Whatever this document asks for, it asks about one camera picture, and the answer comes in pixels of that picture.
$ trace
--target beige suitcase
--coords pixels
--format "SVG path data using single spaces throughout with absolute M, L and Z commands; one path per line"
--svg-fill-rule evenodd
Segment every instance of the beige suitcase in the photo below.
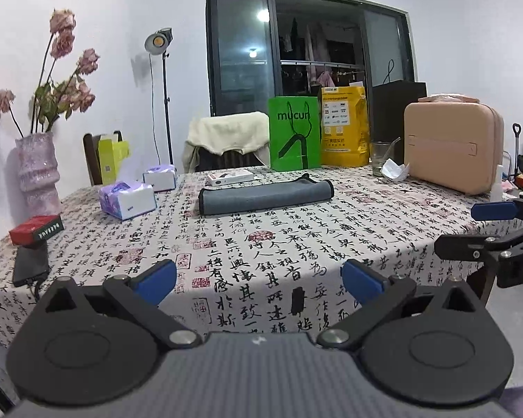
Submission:
M 419 102 L 405 109 L 405 165 L 414 178 L 469 195 L 489 192 L 502 156 L 503 119 L 487 105 Z

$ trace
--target sliding glass door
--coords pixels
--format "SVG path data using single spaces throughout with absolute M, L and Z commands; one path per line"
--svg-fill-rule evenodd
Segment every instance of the sliding glass door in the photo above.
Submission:
M 212 116 L 267 113 L 275 96 L 271 1 L 209 0 Z
M 363 82 L 372 120 L 373 87 L 396 80 L 414 82 L 404 14 L 350 0 L 277 3 L 207 0 L 212 116 L 266 113 L 268 99 L 283 91 L 299 95 L 305 89 L 305 95 L 317 95 L 318 83 L 308 74 L 315 69 L 320 73 L 316 78 L 330 71 L 335 86 Z M 318 22 L 315 31 L 310 21 Z M 314 31 L 310 36 L 307 27 Z M 315 54 L 311 58 L 306 48 L 313 46 L 307 41 L 317 39 L 318 32 L 324 33 L 326 60 L 316 60 Z M 322 61 L 329 64 L 322 66 Z

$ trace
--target calligraphy tablecloth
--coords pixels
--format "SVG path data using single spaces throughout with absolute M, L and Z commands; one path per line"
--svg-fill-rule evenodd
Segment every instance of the calligraphy tablecloth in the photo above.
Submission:
M 297 179 L 303 172 L 254 169 L 257 182 Z M 130 276 L 171 258 L 176 289 L 160 308 L 201 334 L 209 331 L 317 334 L 358 306 L 345 292 L 340 267 L 356 258 L 384 276 L 410 275 L 438 285 L 465 278 L 475 263 L 441 261 L 433 243 L 443 233 L 506 234 L 511 222 L 475 222 L 480 198 L 417 180 L 374 178 L 370 168 L 325 167 L 306 171 L 330 179 L 327 202 L 215 217 L 199 216 L 197 197 L 206 173 L 179 177 L 177 189 L 158 193 L 157 210 L 121 222 L 101 212 L 97 188 L 63 202 L 65 230 L 48 242 L 51 273 L 79 285 L 111 275 Z M 11 284 L 15 247 L 0 241 L 0 342 L 8 345 L 35 305 L 29 289 Z

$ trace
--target pink vase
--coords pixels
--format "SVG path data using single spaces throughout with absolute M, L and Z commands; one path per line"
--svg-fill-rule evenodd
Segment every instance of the pink vase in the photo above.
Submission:
M 58 215 L 61 205 L 56 191 L 60 179 L 52 133 L 33 133 L 15 141 L 20 156 L 20 188 L 30 217 Z

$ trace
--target gray pouch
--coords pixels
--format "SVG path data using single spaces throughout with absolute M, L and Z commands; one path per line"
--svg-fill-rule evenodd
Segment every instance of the gray pouch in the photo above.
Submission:
M 315 182 L 309 174 L 303 174 L 291 182 L 220 190 L 204 188 L 199 192 L 199 213 L 219 215 L 297 206 L 325 201 L 333 198 L 333 194 L 333 184 L 329 180 Z

